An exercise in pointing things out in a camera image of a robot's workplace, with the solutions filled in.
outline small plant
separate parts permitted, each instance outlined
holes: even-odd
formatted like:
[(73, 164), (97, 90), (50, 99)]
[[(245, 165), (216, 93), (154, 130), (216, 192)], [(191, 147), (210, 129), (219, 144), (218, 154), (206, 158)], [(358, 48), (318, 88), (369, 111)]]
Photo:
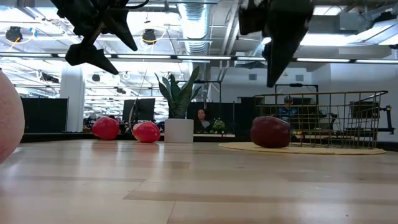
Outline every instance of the small plant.
[(160, 82), (159, 77), (156, 75), (157, 81), (159, 82), (159, 89), (162, 95), (166, 98), (169, 104), (169, 109), (171, 111), (171, 118), (185, 119), (185, 113), (188, 110), (188, 105), (191, 103), (192, 99), (197, 96), (201, 86), (196, 87), (192, 90), (193, 83), (198, 78), (199, 67), (196, 67), (189, 80), (181, 88), (177, 85), (174, 75), (170, 75), (168, 81), (167, 78), (163, 77)]
[(215, 131), (224, 131), (225, 130), (225, 123), (220, 119), (216, 119), (213, 124), (213, 129)]

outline potted plant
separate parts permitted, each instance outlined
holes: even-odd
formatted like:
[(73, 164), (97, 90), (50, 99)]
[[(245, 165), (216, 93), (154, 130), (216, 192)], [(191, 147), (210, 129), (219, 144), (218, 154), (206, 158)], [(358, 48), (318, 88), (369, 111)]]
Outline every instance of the potted plant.
[(220, 132), (221, 134), (224, 133), (225, 130), (225, 123), (224, 121), (222, 121), (221, 119), (215, 119), (214, 123), (213, 123), (213, 130), (215, 131), (215, 133)]
[(197, 96), (201, 86), (193, 90), (193, 83), (198, 78), (199, 67), (196, 67), (189, 80), (181, 88), (177, 85), (174, 75), (170, 75), (170, 81), (163, 77), (159, 82), (159, 89), (169, 104), (169, 119), (165, 121), (164, 141), (171, 143), (193, 142), (193, 120), (185, 119), (188, 105)]

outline pink ball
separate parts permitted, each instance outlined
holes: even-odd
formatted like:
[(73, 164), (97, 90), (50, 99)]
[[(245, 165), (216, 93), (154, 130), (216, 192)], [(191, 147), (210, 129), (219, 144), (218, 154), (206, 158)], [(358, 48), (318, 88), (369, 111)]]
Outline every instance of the pink ball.
[(119, 123), (112, 118), (102, 117), (93, 125), (93, 134), (104, 140), (113, 140), (119, 134)]
[(160, 139), (160, 130), (151, 121), (134, 125), (132, 134), (142, 143), (154, 143)]
[(24, 107), (14, 85), (0, 71), (0, 164), (17, 148), (25, 130)]

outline white planter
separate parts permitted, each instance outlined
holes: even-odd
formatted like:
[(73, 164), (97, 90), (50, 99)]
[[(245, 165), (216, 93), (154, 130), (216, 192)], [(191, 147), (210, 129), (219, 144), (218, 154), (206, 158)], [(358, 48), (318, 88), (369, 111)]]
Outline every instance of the white planter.
[(191, 119), (167, 119), (164, 123), (164, 129), (165, 142), (193, 142), (193, 120)]

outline metal wire basket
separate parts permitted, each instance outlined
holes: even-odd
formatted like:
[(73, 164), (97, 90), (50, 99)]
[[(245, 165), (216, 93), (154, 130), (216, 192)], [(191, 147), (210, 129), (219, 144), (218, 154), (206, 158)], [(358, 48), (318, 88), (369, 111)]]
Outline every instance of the metal wire basket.
[(292, 146), (374, 149), (381, 98), (386, 93), (356, 91), (257, 95), (256, 114), (275, 116), (290, 123)]

